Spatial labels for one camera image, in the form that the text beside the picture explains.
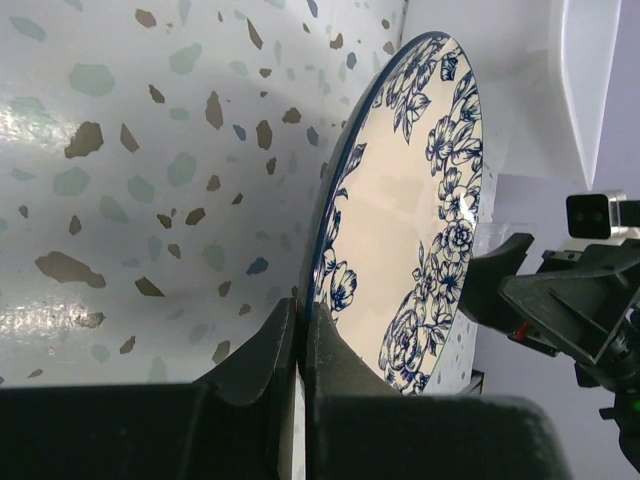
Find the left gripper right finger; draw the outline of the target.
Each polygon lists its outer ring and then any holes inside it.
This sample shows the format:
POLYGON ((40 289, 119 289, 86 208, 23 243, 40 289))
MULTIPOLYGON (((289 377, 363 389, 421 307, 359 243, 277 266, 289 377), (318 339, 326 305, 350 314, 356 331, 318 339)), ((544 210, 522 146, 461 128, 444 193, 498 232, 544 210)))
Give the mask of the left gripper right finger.
POLYGON ((325 305, 307 326, 309 479, 568 479, 544 412, 514 397, 404 396, 340 337, 325 305))

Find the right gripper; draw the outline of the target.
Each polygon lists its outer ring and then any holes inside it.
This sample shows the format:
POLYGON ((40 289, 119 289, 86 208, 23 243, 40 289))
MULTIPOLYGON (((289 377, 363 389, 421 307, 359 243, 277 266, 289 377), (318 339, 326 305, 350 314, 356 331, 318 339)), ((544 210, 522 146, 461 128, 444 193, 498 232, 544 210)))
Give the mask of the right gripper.
POLYGON ((572 269, 515 276, 533 241, 530 233, 514 233, 496 249, 472 258, 459 311, 501 333, 515 333, 522 317, 532 324, 577 361, 580 387, 614 394, 613 404, 601 408, 599 416, 616 424, 622 450, 637 450, 639 241, 591 245, 572 269))

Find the blue floral white plate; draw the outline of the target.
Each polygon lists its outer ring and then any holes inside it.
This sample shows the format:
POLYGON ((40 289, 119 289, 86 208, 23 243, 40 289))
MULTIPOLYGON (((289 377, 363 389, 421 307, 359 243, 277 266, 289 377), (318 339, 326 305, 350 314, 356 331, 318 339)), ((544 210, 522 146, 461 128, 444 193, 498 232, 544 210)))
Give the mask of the blue floral white plate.
POLYGON ((473 255, 483 125, 454 37, 402 47, 354 108, 323 182, 310 307, 375 375, 423 395, 452 329, 473 255))

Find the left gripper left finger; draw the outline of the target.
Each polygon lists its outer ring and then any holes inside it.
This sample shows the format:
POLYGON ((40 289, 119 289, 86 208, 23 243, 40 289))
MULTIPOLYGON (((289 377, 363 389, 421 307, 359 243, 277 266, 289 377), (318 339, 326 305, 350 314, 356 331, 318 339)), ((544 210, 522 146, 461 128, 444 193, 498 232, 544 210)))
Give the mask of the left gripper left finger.
POLYGON ((296 303, 181 384, 13 388, 1 394, 5 479, 288 479, 296 303))

